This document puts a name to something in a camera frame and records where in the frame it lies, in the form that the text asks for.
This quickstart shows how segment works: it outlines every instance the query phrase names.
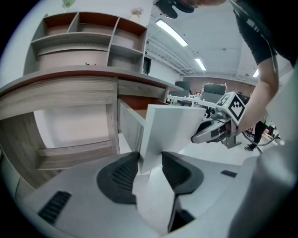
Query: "wooden shelf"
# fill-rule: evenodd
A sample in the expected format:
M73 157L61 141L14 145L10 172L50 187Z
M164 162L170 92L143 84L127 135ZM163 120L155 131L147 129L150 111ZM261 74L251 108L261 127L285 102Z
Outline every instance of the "wooden shelf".
M129 32L133 35L136 35L138 37L142 36L144 34L144 32L147 31L147 28L144 26L141 26L133 21L124 19L124 18L120 18L118 25L117 25L117 29Z
M76 49L76 44L78 44L77 49L90 48L92 50L107 51L111 37L110 34L104 33L71 32L34 40L31 42L31 46L36 55L67 50L67 47L73 50Z
M37 170L62 170L114 154L111 141L55 149L38 150L43 161Z
M124 46L120 46L117 44L111 44L111 49L110 53L123 56L123 57L132 57L132 58L137 58L137 57L142 57L143 52L131 49L131 48L126 48Z
M80 23L78 26L78 32L112 34L113 30L114 30L113 26L103 26L103 25L96 25L96 24Z
M43 20L43 34L41 36L66 33L75 15L76 13L64 13L45 17Z

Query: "ceiling light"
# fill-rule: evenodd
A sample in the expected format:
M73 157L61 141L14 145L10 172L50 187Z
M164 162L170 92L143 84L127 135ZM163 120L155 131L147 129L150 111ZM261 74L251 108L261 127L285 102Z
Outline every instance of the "ceiling light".
M163 20L158 20L156 24L165 30L167 33L169 33L172 37L175 38L182 46L187 46L188 44L186 43L185 40L182 39L182 37L174 31L169 25L167 25Z
M201 69L203 70L203 71L206 71L206 68L205 68L205 66L203 65L203 63L201 62L201 60L199 59L199 58L197 58L197 59L195 59L196 60L196 62L199 64L199 66L201 67Z
M253 75L254 78L256 78L257 76L259 76L259 69L257 69L257 71L255 72L255 74Z

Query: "black object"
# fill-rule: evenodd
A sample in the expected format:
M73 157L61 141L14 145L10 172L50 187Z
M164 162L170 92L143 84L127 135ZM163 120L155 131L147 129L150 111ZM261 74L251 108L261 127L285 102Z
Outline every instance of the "black object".
M248 101L250 100L250 97L244 96L242 93L237 93L238 97L241 99L241 101L246 105Z
M151 59L145 57L143 65L143 74L149 75L151 69Z
M159 0L157 1L156 6L166 17L171 19L176 19L178 17L178 14L173 9L173 6L185 13L194 12L194 9L183 6L179 0Z
M120 158L99 171L98 188L110 200L120 204L136 204L132 187L138 173L138 152Z
M221 171L221 174L224 174L224 175L227 175L227 176L230 176L230 177L233 177L233 178L235 178L237 176L237 173L232 172L232 171L228 171L228 170Z
M185 226L194 219L195 218L186 210L176 211L174 214L174 221L172 226L169 228L169 232L175 231Z
M70 197L70 193L58 191L42 208L38 215L53 225Z
M162 152L163 173L176 195L189 194L203 182L203 172L169 152Z
M190 82L178 81L175 85L183 88L184 90L190 91Z
M253 139L253 142L255 142L255 144L250 145L251 149L255 149L257 147L257 144L260 142L262 134L266 130L266 128L267 126L263 122L259 121L258 123L256 123L255 137Z
M240 110L240 113L236 114L235 108ZM244 110L245 110L245 107L243 105L243 102L241 100L239 100L239 98L237 96L234 96L232 102L229 105L229 111L233 114L233 116L236 118L236 120L238 120L238 121L240 120Z
M221 85L213 85L213 84L205 84L204 92L205 93L213 93L218 95L225 94L226 87Z

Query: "ceiling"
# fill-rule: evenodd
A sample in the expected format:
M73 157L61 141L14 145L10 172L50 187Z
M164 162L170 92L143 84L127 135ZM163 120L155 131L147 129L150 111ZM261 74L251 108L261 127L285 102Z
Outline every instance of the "ceiling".
M200 7L194 13L176 9L177 19L168 19L153 6L148 25L147 54L171 67L184 77L220 77L255 85L253 74L257 65L238 31L231 4ZM188 43L181 46L155 23L162 19ZM200 58L206 67L203 72L194 58ZM289 61L278 56L279 76L291 70Z

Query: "robotic arm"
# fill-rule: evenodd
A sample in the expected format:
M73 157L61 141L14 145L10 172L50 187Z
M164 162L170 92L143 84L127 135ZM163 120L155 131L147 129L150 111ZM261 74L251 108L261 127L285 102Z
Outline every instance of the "robotic arm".
M244 103L235 92L226 93L211 109L211 117L204 121L198 128L191 142L221 141L228 149L241 142L236 141L238 125L245 112ZM226 130L226 124L230 124L230 130Z

